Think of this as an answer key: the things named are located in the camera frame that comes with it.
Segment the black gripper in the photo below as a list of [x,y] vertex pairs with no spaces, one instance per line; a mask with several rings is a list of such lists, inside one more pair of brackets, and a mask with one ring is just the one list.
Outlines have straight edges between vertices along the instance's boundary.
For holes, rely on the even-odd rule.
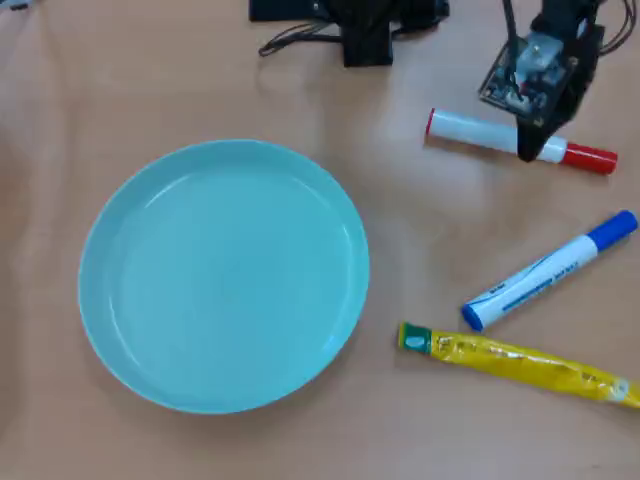
[[605,28],[596,23],[596,13],[539,13],[531,22],[531,32],[550,39],[559,50],[554,61],[569,79],[556,105],[555,116],[534,122],[518,118],[517,156],[525,161],[561,162],[566,140],[556,133],[576,116],[595,77]]

